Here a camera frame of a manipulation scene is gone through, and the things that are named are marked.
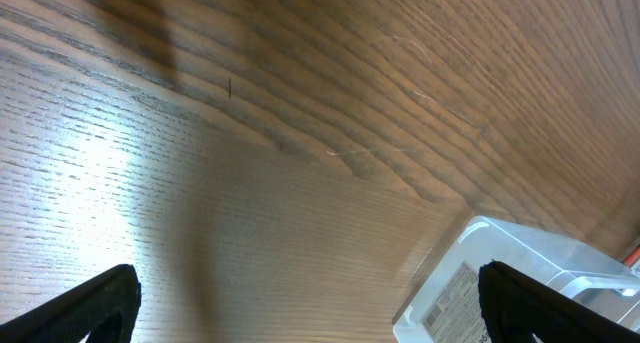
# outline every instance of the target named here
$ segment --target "paper label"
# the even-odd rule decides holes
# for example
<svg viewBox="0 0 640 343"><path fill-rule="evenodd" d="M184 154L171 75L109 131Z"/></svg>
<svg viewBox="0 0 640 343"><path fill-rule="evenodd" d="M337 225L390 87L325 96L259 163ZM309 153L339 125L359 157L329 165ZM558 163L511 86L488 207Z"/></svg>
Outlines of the paper label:
<svg viewBox="0 0 640 343"><path fill-rule="evenodd" d="M423 324L435 343L491 342L480 313L478 274L464 262L427 311Z"/></svg>

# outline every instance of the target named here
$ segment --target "scratch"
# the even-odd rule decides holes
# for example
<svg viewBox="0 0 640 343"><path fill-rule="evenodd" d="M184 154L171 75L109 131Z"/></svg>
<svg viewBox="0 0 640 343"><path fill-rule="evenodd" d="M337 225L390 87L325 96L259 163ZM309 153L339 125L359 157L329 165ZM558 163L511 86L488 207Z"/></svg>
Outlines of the scratch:
<svg viewBox="0 0 640 343"><path fill-rule="evenodd" d="M418 92L418 91L416 91L416 90L413 90L413 89L412 89L411 91L412 91L413 93L415 93L416 95L419 95L420 97L427 98L427 99L429 99L429 100L431 100L431 101L433 101L433 102L436 102L439 106L441 106L442 108L446 109L446 110L447 110L447 112L449 112L449 113L453 114L455 117L457 117L457 118L458 118L458 119L460 119L461 121L463 121L463 122L467 123L468 125L470 125L471 127L474 127L474 128L475 128L475 126L474 126L474 125L469 121L469 119L467 119L467 118L466 118L465 116L463 116L462 114L460 114L460 113L456 112L454 109L452 109L452 108L450 108L450 107L446 106L445 104L442 104L442 103L438 102L437 100L435 100L435 99L433 99L433 98L429 97L428 95L426 95L426 94L424 94L424 93L420 93L420 92Z"/></svg>
<svg viewBox="0 0 640 343"><path fill-rule="evenodd" d="M418 48L418 49L420 50L420 52L422 52L422 54L424 55L424 57L425 57L425 58L427 58L427 60L429 61L429 63L433 63L433 61L431 60L431 58L429 58L429 56L427 55L427 52L426 52L424 49L422 49L422 47L420 47L420 45L419 45L418 43L416 43L416 42L414 42L414 41L412 41L412 40L410 40L410 39L402 38L402 37L395 36L395 35L391 35L391 36L384 36L384 37L380 37L380 38L378 38L378 39L374 39L374 40L373 40L373 42L375 42L376 40L380 40L380 39L395 39L395 40L399 40L399 41L402 41L402 42L407 42L407 43L409 43L409 44L411 44L411 45L415 46L416 48Z"/></svg>
<svg viewBox="0 0 640 343"><path fill-rule="evenodd" d="M387 149L387 148L378 147L378 148L356 149L356 150L347 151L347 152L327 151L327 154L331 155L331 156L340 156L340 155L347 155L347 154L375 152L375 151L384 151L384 150L393 151L393 152L415 152L415 151L417 151L417 149L410 149L410 148L390 148L390 149Z"/></svg>

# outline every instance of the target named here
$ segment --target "clear plastic bin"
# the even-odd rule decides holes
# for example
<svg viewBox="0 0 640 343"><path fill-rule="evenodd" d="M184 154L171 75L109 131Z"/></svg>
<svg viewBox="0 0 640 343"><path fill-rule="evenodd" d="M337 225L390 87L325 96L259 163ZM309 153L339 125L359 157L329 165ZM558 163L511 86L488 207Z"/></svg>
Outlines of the clear plastic bin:
<svg viewBox="0 0 640 343"><path fill-rule="evenodd" d="M629 268L575 239L478 216L469 222L393 327L398 342L433 342L423 322L447 282L465 262L477 274L491 260L502 261L587 307L597 304L597 309L592 308L597 313L636 328L637 320L627 315L640 298L636 295L640 278ZM591 289L606 294L587 292Z"/></svg>

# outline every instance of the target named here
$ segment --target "wooden surface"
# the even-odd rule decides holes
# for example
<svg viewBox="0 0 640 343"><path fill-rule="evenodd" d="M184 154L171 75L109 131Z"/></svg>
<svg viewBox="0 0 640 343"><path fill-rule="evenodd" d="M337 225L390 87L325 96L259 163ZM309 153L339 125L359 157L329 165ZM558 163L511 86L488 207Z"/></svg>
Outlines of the wooden surface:
<svg viewBox="0 0 640 343"><path fill-rule="evenodd" d="M133 259L139 341L389 342L470 210L619 257L638 1L0 0L0 313Z"/></svg>

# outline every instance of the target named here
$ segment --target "brown wood grain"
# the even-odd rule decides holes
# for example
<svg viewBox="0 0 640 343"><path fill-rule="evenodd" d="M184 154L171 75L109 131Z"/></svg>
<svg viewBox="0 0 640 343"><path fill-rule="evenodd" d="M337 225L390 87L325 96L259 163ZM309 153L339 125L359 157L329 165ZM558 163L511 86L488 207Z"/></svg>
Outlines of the brown wood grain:
<svg viewBox="0 0 640 343"><path fill-rule="evenodd" d="M470 210L620 257L638 1L0 0L0 313L134 259L140 341L390 341Z"/></svg>

